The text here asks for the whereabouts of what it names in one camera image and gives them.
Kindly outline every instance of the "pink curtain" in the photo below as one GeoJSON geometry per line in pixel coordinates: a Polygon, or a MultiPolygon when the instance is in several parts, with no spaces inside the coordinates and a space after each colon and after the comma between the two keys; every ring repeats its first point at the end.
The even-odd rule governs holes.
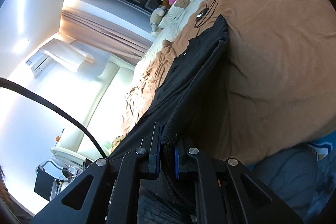
{"type": "Polygon", "coordinates": [[[65,8],[60,33],[136,64],[152,42],[115,23],[89,13],[65,8]]]}

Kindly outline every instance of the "air conditioner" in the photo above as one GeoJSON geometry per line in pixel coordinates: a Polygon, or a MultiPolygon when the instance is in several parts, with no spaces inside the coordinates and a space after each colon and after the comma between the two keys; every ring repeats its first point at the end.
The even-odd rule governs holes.
{"type": "Polygon", "coordinates": [[[44,68],[50,63],[52,58],[43,54],[40,51],[37,51],[31,58],[26,61],[26,64],[31,68],[34,78],[44,70],[44,68]]]}

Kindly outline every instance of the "black cord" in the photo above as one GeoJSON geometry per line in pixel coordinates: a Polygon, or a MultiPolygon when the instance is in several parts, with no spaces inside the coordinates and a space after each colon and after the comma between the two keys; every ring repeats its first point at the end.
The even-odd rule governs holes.
{"type": "Polygon", "coordinates": [[[30,90],[27,90],[26,88],[9,81],[7,79],[1,78],[0,77],[0,88],[5,88],[8,90],[12,90],[16,93],[21,94],[24,97],[27,97],[28,99],[31,99],[41,105],[44,105],[45,107],[51,109],[52,111],[56,112],[57,114],[61,115],[63,118],[67,119],[69,122],[74,124],[76,127],[78,127],[81,131],[84,132],[86,136],[89,137],[91,142],[93,142],[94,146],[98,149],[99,153],[103,158],[108,158],[103,149],[99,146],[98,142],[96,139],[90,134],[90,132],[78,121],[76,121],[73,117],[71,117],[69,114],[66,114],[63,110],[49,102],[48,100],[42,98],[41,96],[35,94],[34,92],[31,92],[30,90]]]}
{"type": "Polygon", "coordinates": [[[206,0],[206,9],[205,9],[205,10],[206,10],[206,13],[205,13],[204,15],[202,15],[202,18],[200,18],[200,20],[198,20],[198,21],[200,21],[200,23],[199,23],[198,21],[196,21],[194,28],[195,28],[195,29],[198,29],[198,28],[202,27],[205,23],[207,23],[208,20],[213,16],[213,14],[214,14],[214,12],[215,12],[217,6],[218,6],[218,2],[217,2],[217,0],[214,0],[214,1],[212,2],[212,4],[211,4],[210,7],[208,7],[208,0],[206,0]],[[214,8],[215,3],[217,3],[215,9],[213,10],[211,16],[208,17],[208,14],[209,14],[209,13],[212,11],[212,9],[214,8]]]}

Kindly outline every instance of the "brown blanket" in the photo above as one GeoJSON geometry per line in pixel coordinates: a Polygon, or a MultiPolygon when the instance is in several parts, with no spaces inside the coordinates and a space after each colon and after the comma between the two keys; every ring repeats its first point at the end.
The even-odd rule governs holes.
{"type": "Polygon", "coordinates": [[[219,0],[195,29],[205,5],[129,93],[122,133],[148,109],[174,57],[220,14],[230,27],[229,53],[211,83],[221,103],[208,106],[195,128],[199,148],[250,164],[336,129],[336,12],[328,0],[219,0]]]}

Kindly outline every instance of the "white bedding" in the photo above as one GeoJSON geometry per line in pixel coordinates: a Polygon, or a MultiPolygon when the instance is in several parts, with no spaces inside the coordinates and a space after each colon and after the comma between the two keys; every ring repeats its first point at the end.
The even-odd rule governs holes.
{"type": "Polygon", "coordinates": [[[164,21],[163,30],[135,67],[132,85],[139,82],[139,78],[145,72],[145,69],[155,59],[157,52],[162,49],[162,41],[174,41],[180,31],[187,24],[189,17],[198,10],[202,1],[204,0],[192,0],[186,9],[178,8],[179,13],[175,13],[174,10],[171,12],[173,6],[169,9],[168,13],[162,19],[162,21],[164,21]]]}

